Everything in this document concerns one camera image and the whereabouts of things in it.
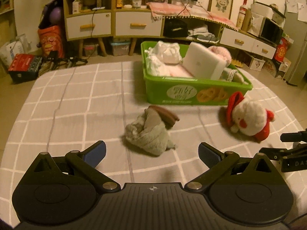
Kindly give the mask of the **black microwave oven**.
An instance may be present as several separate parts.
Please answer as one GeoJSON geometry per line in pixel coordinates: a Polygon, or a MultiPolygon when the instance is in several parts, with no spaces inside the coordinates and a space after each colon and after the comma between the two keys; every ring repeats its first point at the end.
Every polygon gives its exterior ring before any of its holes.
{"type": "Polygon", "coordinates": [[[259,31],[259,38],[278,45],[283,36],[283,32],[283,28],[278,24],[264,17],[259,31]]]}

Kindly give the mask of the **grey brown plush toy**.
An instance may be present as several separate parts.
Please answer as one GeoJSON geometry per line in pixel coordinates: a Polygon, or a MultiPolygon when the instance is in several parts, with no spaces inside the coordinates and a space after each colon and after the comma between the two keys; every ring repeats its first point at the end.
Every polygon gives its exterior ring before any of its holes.
{"type": "Polygon", "coordinates": [[[125,139],[152,156],[176,149],[168,130],[180,118],[166,108],[150,105],[135,121],[126,125],[125,139]]]}

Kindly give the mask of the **pink checkered cloth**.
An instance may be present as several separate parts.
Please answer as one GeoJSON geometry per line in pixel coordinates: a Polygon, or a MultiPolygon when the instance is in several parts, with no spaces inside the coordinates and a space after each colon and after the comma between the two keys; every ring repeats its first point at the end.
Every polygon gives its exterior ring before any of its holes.
{"type": "Polygon", "coordinates": [[[155,20],[160,20],[162,18],[194,18],[221,24],[226,28],[238,31],[238,28],[230,19],[218,16],[212,12],[205,10],[203,7],[189,7],[188,5],[183,6],[154,2],[147,3],[147,6],[151,10],[152,17],[155,20]]]}

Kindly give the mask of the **white cloth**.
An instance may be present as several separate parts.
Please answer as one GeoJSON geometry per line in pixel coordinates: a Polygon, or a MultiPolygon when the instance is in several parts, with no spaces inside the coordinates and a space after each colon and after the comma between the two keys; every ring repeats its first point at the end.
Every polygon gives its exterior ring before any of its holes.
{"type": "Polygon", "coordinates": [[[183,58],[178,43],[158,41],[154,47],[144,50],[145,64],[149,75],[171,77],[167,65],[181,64],[183,58]]]}

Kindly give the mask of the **green plastic bin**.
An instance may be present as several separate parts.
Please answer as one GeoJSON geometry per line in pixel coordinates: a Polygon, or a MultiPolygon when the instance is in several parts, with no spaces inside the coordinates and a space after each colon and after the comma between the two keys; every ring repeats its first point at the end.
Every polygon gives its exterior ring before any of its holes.
{"type": "Polygon", "coordinates": [[[152,76],[148,72],[146,51],[156,44],[155,41],[144,41],[140,45],[147,100],[151,104],[227,105],[230,95],[234,92],[239,91],[246,94],[253,89],[251,81],[245,76],[243,84],[195,78],[152,76]]]}

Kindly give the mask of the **rabbit doll checkered dress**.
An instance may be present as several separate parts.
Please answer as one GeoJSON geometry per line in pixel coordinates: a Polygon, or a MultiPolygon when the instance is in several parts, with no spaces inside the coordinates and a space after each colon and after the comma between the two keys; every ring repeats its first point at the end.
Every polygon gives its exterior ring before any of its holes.
{"type": "Polygon", "coordinates": [[[243,75],[239,73],[237,69],[231,69],[228,67],[225,67],[223,69],[223,72],[220,76],[221,81],[226,81],[226,82],[236,82],[240,84],[245,84],[247,85],[248,83],[245,81],[243,75]]]}

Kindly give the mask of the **grey refrigerator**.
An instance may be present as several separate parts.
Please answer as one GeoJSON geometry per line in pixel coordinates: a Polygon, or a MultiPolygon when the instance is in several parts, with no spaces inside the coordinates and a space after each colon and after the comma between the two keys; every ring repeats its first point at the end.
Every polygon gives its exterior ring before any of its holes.
{"type": "Polygon", "coordinates": [[[284,31],[294,42],[286,52],[291,65],[284,79],[297,86],[306,74],[306,0],[286,0],[285,16],[284,31]]]}

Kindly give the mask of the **cartoon girl picture frame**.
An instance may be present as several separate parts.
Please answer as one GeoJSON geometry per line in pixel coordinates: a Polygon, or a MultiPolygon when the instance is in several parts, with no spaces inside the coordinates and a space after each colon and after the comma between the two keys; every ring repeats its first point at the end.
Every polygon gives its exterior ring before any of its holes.
{"type": "Polygon", "coordinates": [[[209,0],[208,11],[230,20],[233,1],[234,0],[209,0]]]}

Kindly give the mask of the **purple ball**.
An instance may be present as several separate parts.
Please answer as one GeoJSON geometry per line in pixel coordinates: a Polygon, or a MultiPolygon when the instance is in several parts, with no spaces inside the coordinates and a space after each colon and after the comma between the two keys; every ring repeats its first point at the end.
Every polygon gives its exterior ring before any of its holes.
{"type": "Polygon", "coordinates": [[[51,24],[58,24],[62,19],[62,9],[60,7],[55,7],[50,12],[50,22],[51,24]]]}

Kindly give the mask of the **wooden cabinet white drawers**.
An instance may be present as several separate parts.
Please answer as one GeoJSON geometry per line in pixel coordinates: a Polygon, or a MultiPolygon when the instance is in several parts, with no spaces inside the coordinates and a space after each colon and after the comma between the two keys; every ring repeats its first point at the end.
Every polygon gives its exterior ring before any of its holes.
{"type": "Polygon", "coordinates": [[[204,44],[240,49],[257,56],[273,59],[276,48],[263,39],[239,30],[229,20],[202,7],[149,3],[146,8],[116,8],[111,0],[107,9],[74,14],[72,3],[64,0],[66,38],[78,41],[79,55],[83,54],[85,39],[97,39],[102,54],[106,55],[106,37],[131,39],[129,55],[133,55],[138,39],[173,39],[197,42],[196,28],[207,26],[212,36],[204,44]]]}

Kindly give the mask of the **egg tray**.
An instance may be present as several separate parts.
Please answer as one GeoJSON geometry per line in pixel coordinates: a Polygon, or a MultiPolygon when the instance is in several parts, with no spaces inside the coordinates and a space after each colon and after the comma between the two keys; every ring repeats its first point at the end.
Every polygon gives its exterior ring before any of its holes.
{"type": "Polygon", "coordinates": [[[236,59],[232,59],[231,64],[235,67],[239,67],[239,68],[243,67],[243,63],[236,59]]]}

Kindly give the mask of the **clear plastic storage box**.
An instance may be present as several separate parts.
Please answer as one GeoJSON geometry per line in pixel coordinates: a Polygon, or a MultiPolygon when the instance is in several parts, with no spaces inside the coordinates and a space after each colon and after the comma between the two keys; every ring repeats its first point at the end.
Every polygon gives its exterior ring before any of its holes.
{"type": "Polygon", "coordinates": [[[123,42],[110,42],[113,56],[126,56],[130,51],[129,40],[123,42]]]}

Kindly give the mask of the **black tripod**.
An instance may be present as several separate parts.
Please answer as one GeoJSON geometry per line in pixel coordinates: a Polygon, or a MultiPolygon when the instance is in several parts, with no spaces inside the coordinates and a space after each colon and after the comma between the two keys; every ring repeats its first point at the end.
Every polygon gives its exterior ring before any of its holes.
{"type": "Polygon", "coordinates": [[[71,68],[88,64],[88,61],[79,57],[60,58],[59,52],[53,50],[44,59],[44,64],[47,66],[48,71],[54,71],[60,67],[71,68]]]}

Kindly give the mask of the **grey checkered table cloth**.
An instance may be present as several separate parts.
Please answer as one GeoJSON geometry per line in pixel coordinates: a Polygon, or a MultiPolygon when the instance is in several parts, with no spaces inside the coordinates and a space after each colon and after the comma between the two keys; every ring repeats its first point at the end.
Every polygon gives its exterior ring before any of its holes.
{"type": "Polygon", "coordinates": [[[207,166],[198,146],[254,156],[262,147],[287,148],[281,134],[301,131],[297,119],[269,88],[248,76],[247,97],[274,112],[269,137],[261,142],[233,134],[223,106],[169,106],[179,117],[169,135],[176,148],[150,156],[124,140],[124,129],[148,107],[141,62],[91,64],[44,74],[36,80],[7,140],[1,163],[1,219],[18,224],[12,194],[40,152],[64,156],[102,140],[107,153],[98,170],[120,184],[180,182],[199,176],[207,166]]]}

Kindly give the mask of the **santa plush toy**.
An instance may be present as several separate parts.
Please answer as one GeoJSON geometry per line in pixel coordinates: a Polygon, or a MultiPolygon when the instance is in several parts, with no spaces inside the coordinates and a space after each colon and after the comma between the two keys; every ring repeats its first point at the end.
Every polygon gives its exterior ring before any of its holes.
{"type": "Polygon", "coordinates": [[[245,98],[242,92],[233,93],[228,100],[226,123],[233,133],[241,132],[257,142],[266,140],[270,134],[270,123],[275,114],[260,102],[245,98]]]}

